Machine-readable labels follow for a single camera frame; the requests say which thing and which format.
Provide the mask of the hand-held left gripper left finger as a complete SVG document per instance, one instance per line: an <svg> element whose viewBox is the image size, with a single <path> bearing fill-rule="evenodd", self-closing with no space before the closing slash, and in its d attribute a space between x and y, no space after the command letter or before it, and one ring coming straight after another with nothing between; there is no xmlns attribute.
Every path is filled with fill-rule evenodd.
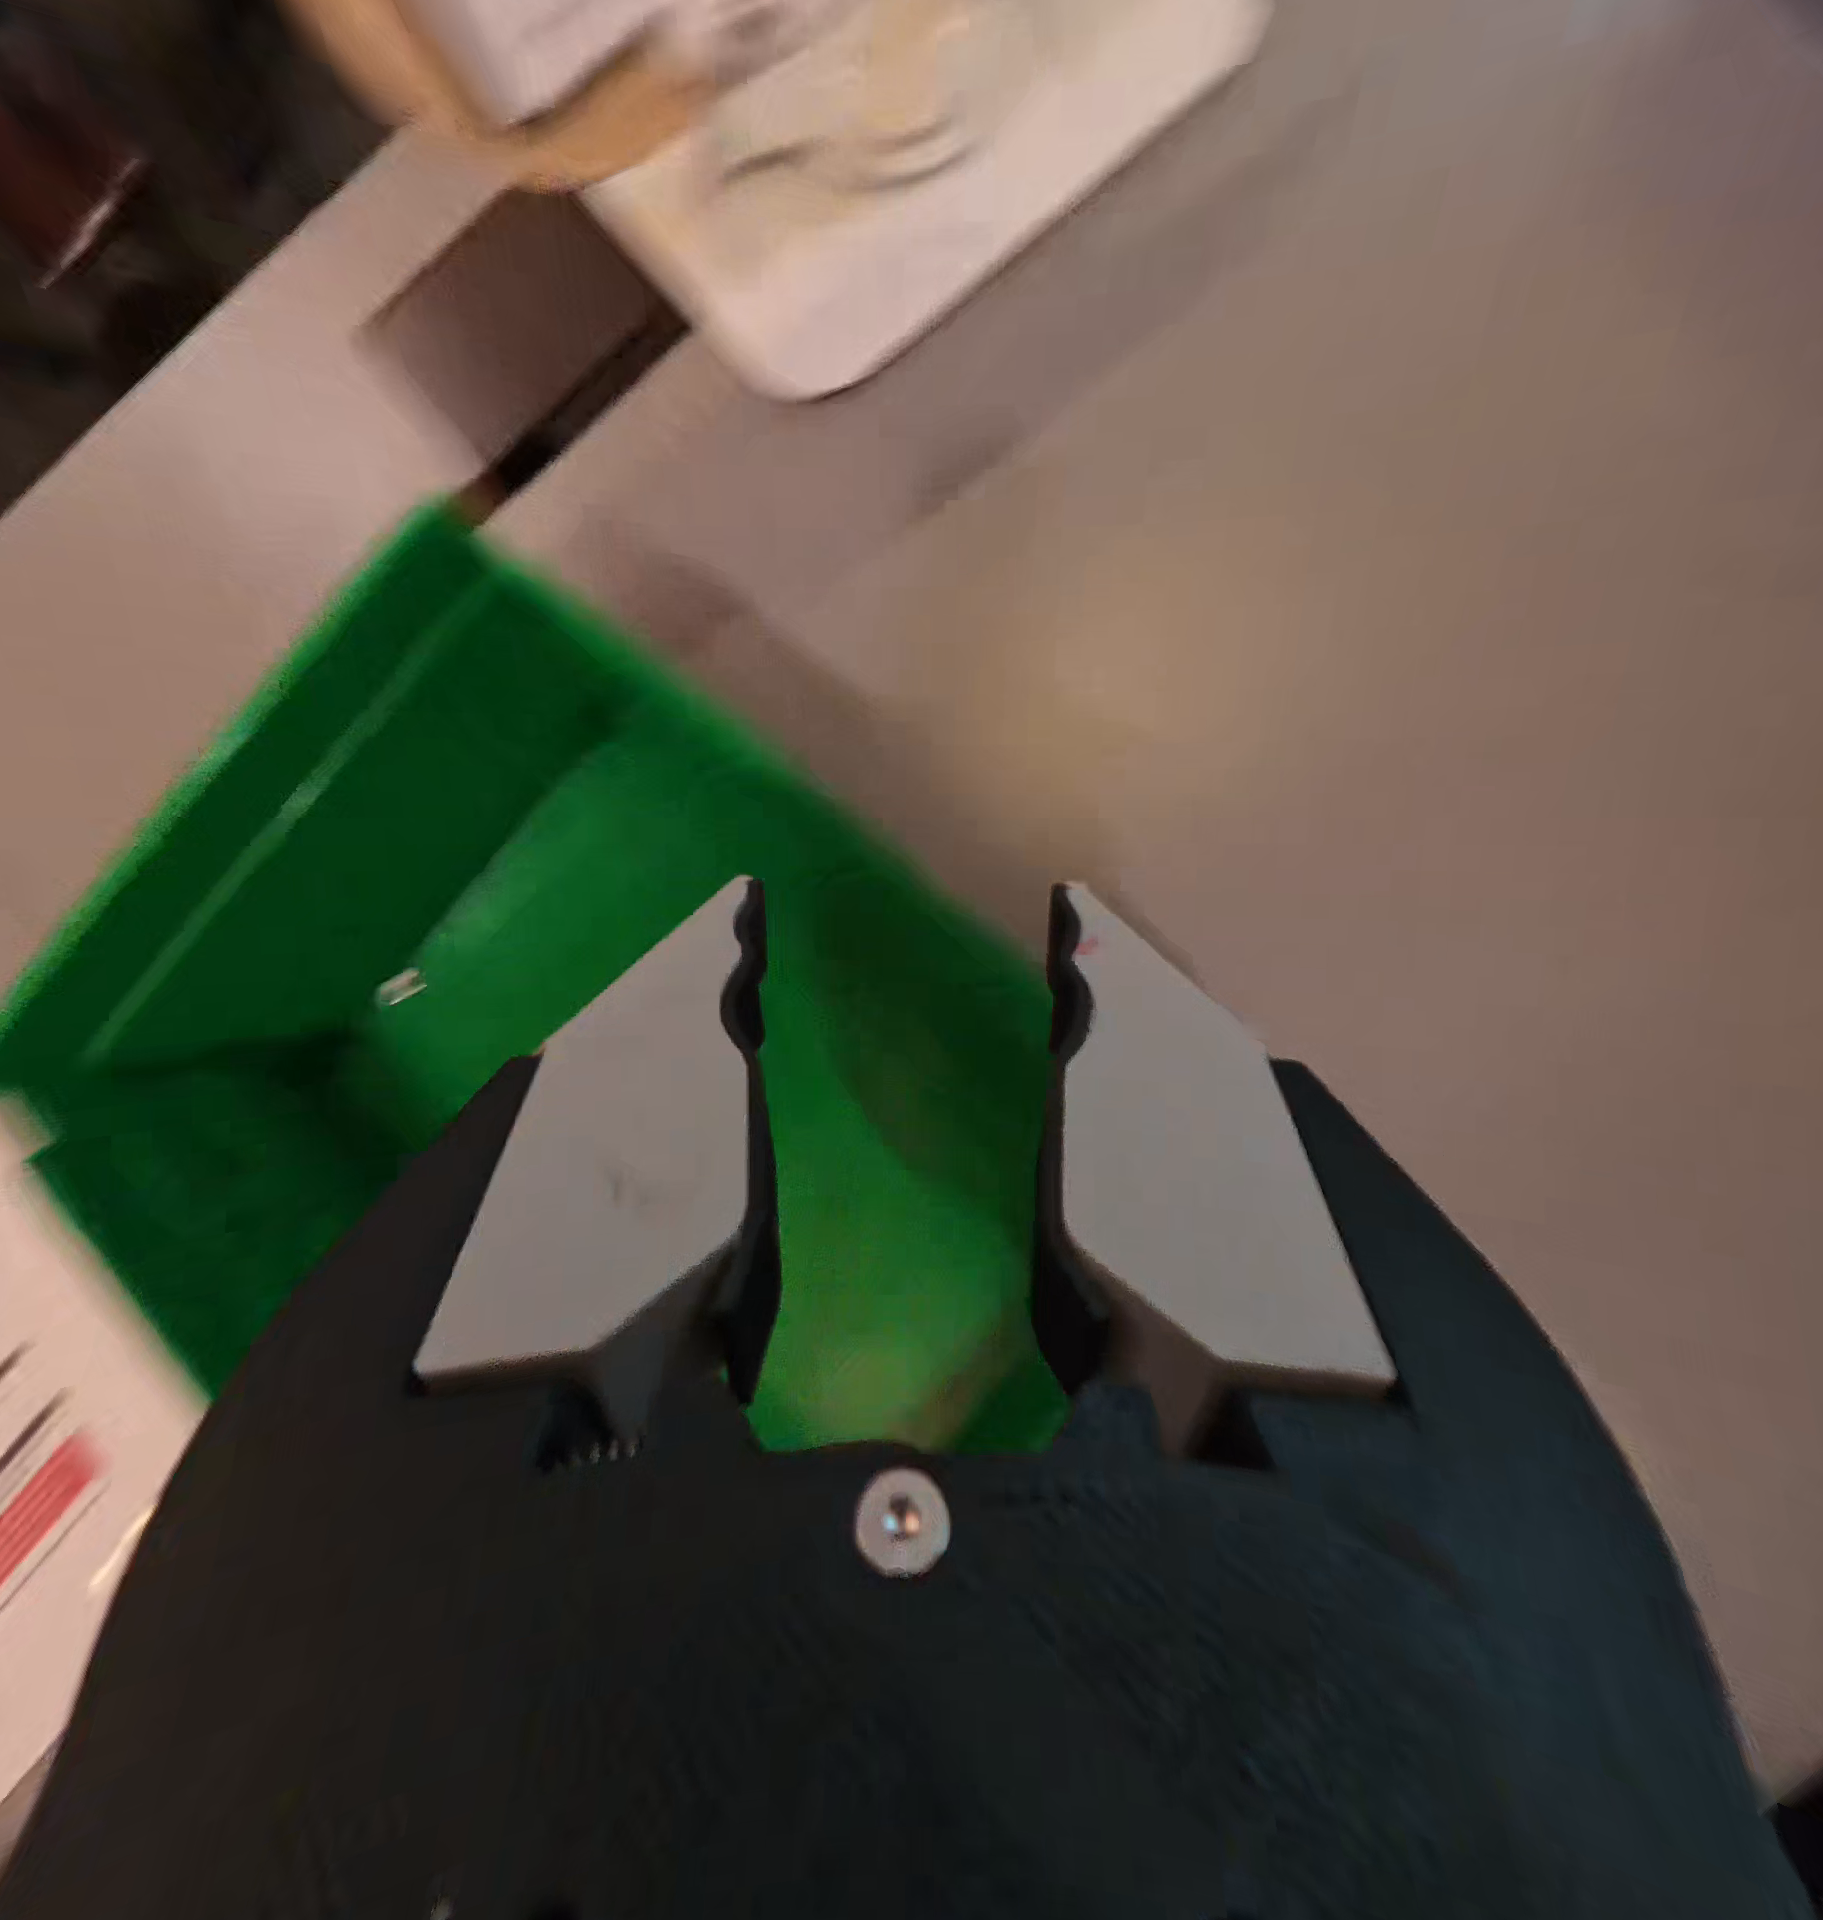
<svg viewBox="0 0 1823 1920"><path fill-rule="evenodd" d="M413 1359L428 1392L754 1394L780 1302L765 969L765 892L734 877L542 1046Z"/></svg>

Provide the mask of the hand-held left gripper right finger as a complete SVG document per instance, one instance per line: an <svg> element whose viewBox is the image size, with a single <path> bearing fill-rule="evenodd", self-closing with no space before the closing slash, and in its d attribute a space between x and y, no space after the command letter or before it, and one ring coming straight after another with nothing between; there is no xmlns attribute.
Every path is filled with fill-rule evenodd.
<svg viewBox="0 0 1823 1920"><path fill-rule="evenodd" d="M1049 896L1031 1326L1066 1399L1146 1394L1195 1455L1269 1395L1397 1369L1260 1037L1083 883Z"/></svg>

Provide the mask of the green plastic bin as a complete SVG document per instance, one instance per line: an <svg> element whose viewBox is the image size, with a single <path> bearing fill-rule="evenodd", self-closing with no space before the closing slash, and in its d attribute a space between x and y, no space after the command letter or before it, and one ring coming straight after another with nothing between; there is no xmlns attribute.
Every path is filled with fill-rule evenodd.
<svg viewBox="0 0 1823 1920"><path fill-rule="evenodd" d="M409 518L0 1002L35 1171L206 1395L503 1064L765 885L760 1440L1045 1444L1043 969L748 725ZM382 1009L380 982L426 988Z"/></svg>

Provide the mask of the printed paper leaflet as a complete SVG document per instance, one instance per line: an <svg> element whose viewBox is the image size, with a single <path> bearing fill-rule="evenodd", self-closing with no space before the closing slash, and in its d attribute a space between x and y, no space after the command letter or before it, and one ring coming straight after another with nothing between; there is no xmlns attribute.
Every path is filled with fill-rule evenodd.
<svg viewBox="0 0 1823 1920"><path fill-rule="evenodd" d="M201 1416L0 1119L0 1806L60 1740Z"/></svg>

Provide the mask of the white stand base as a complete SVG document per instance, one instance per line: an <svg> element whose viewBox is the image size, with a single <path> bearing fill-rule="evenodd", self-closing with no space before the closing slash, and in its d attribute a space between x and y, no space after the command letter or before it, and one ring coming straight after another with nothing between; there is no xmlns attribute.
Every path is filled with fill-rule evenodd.
<svg viewBox="0 0 1823 1920"><path fill-rule="evenodd" d="M591 217L739 382L813 401L889 366L1257 59L1275 7L858 4Z"/></svg>

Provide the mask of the printed instruction sheet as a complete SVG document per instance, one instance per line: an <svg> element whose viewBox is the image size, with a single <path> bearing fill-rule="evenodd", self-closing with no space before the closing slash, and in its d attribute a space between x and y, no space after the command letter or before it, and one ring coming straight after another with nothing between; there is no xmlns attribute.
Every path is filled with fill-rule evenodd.
<svg viewBox="0 0 1823 1920"><path fill-rule="evenodd" d="M843 22L849 3L412 3L492 129L564 107L613 63L661 53L676 77L734 81Z"/></svg>

